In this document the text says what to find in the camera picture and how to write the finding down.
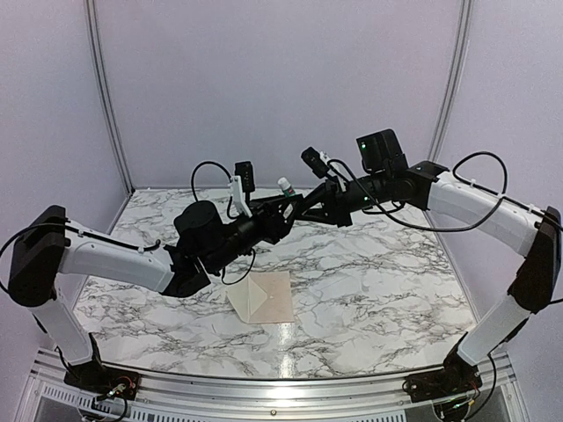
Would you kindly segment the small green white sticker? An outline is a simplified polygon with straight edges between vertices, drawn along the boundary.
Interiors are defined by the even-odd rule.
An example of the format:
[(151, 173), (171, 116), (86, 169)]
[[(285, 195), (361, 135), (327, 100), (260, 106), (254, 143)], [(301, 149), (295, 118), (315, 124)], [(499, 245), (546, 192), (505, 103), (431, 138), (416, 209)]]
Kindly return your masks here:
[(280, 187), (285, 197), (292, 197), (296, 195), (293, 186), (285, 177), (279, 178), (277, 181), (277, 185)]

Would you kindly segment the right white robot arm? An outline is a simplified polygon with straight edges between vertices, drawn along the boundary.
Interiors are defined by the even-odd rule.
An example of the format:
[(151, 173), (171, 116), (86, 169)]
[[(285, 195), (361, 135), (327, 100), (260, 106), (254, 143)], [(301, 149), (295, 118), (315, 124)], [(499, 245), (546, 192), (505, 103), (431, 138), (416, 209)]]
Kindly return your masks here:
[(302, 220), (347, 226), (354, 212), (381, 215), (395, 225), (442, 236), (488, 237), (513, 253), (519, 267), (504, 296), (465, 334), (444, 362), (435, 385), (453, 394), (470, 379), (477, 366), (501, 343), (515, 336), (530, 317), (552, 304), (561, 267), (562, 222), (559, 211), (540, 209), (508, 197), (508, 169), (489, 151), (472, 153), (463, 166), (478, 157), (501, 167), (501, 186), (485, 187), (441, 164), (410, 164), (395, 132), (388, 128), (356, 140), (363, 176), (341, 159), (324, 158), (308, 148), (303, 161), (319, 177), (334, 181), (309, 193)]

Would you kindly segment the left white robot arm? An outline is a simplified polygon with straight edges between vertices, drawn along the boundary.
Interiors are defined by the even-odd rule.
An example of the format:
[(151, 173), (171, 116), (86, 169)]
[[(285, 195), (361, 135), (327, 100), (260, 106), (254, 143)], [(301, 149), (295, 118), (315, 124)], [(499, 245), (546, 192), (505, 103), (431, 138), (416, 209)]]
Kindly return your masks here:
[(87, 333), (55, 286), (58, 274), (79, 274), (144, 287), (163, 296), (191, 297), (228, 264), (260, 242), (277, 244), (292, 229), (303, 196), (254, 200), (230, 223), (209, 200), (190, 204), (174, 219), (176, 244), (136, 246), (71, 221), (51, 206), (10, 243), (9, 297), (29, 309), (62, 352), (71, 371), (93, 391), (110, 385), (93, 336)]

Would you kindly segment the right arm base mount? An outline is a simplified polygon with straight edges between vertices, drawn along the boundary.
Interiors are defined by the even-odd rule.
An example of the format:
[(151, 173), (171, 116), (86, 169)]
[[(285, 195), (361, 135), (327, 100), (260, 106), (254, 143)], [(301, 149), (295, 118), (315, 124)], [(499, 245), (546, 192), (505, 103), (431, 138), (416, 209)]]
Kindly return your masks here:
[(402, 390), (413, 403), (440, 399), (479, 389), (483, 383), (478, 366), (471, 366), (458, 355), (458, 347), (464, 335), (448, 352), (442, 368), (408, 375)]

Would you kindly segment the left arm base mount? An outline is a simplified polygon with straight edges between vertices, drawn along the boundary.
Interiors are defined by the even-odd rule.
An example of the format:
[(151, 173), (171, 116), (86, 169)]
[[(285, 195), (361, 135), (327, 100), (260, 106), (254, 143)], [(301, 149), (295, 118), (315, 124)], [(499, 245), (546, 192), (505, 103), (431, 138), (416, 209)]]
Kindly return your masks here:
[(71, 365), (66, 360), (62, 360), (66, 370), (64, 382), (69, 386), (97, 393), (100, 400), (109, 398), (109, 393), (121, 385), (124, 390), (116, 390), (114, 394), (128, 401), (134, 400), (139, 389), (140, 374), (104, 364), (95, 338), (90, 333), (89, 338), (92, 348), (89, 361)]

